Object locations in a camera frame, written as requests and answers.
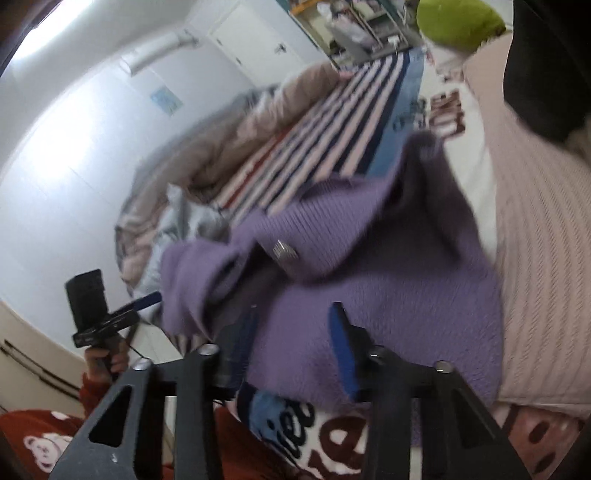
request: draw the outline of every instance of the white door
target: white door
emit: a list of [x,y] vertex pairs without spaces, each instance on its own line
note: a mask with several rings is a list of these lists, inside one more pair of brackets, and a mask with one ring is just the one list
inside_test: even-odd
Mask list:
[[305,65],[277,32],[243,3],[236,4],[210,36],[257,86],[281,83]]

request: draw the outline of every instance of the black metal frame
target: black metal frame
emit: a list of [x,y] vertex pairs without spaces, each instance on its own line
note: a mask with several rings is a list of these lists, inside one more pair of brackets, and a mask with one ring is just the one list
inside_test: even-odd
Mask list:
[[[530,479],[505,433],[450,363],[412,364],[374,345],[340,304],[331,308],[329,327],[348,394],[372,403],[362,480],[408,479],[415,398],[424,480]],[[218,344],[182,360],[154,365],[140,359],[85,422],[50,480],[160,479],[166,396],[177,397],[175,479],[223,480],[213,402],[235,396],[255,331],[252,311],[225,327]],[[591,478],[590,446],[587,424],[551,480]]]

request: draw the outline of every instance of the pink knit fabric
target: pink knit fabric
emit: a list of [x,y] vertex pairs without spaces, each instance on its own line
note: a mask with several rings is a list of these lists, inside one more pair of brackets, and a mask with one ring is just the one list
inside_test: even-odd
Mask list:
[[591,169],[534,135],[503,100],[512,36],[465,64],[497,180],[505,308],[499,399],[591,413]]

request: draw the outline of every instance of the screw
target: screw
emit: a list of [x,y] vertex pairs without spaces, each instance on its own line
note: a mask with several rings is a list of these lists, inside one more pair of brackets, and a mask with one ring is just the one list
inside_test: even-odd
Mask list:
[[204,343],[199,347],[199,355],[203,356],[215,355],[219,351],[220,347],[218,347],[215,343]]
[[439,360],[435,362],[435,370],[441,374],[450,374],[453,372],[453,365],[450,362]]
[[152,360],[149,358],[140,358],[134,363],[133,369],[134,370],[147,370],[152,365]]

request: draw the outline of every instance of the teddy bear face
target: teddy bear face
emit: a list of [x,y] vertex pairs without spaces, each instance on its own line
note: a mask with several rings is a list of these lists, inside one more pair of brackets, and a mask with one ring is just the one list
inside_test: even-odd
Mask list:
[[44,433],[43,437],[29,435],[24,438],[25,447],[31,451],[35,457],[35,463],[45,473],[53,470],[71,441],[71,437],[55,433]]

